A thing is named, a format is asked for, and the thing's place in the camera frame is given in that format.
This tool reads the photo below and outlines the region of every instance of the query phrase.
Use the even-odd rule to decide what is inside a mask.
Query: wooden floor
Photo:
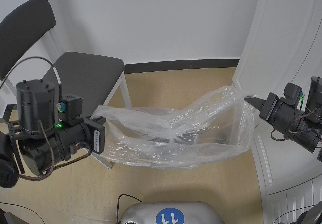
[[[191,69],[127,74],[134,107],[183,109],[199,97],[231,85],[235,68]],[[119,89],[111,106],[124,107]],[[6,132],[6,125],[0,124]],[[46,224],[114,224],[117,198],[131,194],[144,202],[187,200],[212,205],[226,224],[263,223],[260,189],[251,150],[235,158],[192,170],[156,170],[114,164],[106,169],[92,157],[55,171],[40,182],[19,180],[0,189],[0,201],[36,211]],[[131,204],[122,198],[120,214]],[[27,222],[42,223],[34,213],[0,204]]]

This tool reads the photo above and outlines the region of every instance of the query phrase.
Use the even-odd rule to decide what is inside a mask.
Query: chair
[[[0,23],[0,80],[41,37],[46,44],[51,39],[54,46],[46,50],[54,62],[61,82],[62,93],[73,93],[83,98],[83,116],[91,116],[98,105],[107,105],[118,86],[126,107],[132,107],[124,76],[124,63],[112,57],[65,52],[54,30],[56,20],[47,0],[29,0],[13,10]],[[58,87],[52,68],[43,77]],[[9,79],[5,86],[14,95],[16,89]],[[9,121],[13,104],[5,105],[0,117]],[[109,162],[92,154],[99,162],[111,168]]]

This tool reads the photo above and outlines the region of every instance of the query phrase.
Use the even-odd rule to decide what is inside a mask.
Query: label
[[[166,208],[156,216],[156,224],[183,224],[184,216],[181,211],[175,208]]]
[[[94,151],[99,152],[99,131],[94,131]]]
[[[277,102],[277,100],[275,99],[274,102],[273,102],[273,105],[272,105],[272,107],[270,109],[270,112],[268,113],[268,115],[266,117],[266,121],[270,118],[270,115],[272,114],[272,111],[273,111],[273,109],[275,107],[276,102]]]

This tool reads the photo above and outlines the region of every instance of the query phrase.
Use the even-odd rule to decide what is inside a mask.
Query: plastic bag
[[[100,105],[92,118],[105,117],[105,151],[113,162],[153,168],[193,168],[247,151],[255,108],[245,91],[222,87],[183,110],[113,108]]]

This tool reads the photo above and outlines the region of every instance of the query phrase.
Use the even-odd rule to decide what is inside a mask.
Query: black baseboard
[[[125,74],[179,69],[235,68],[239,59],[159,61],[125,65]]]

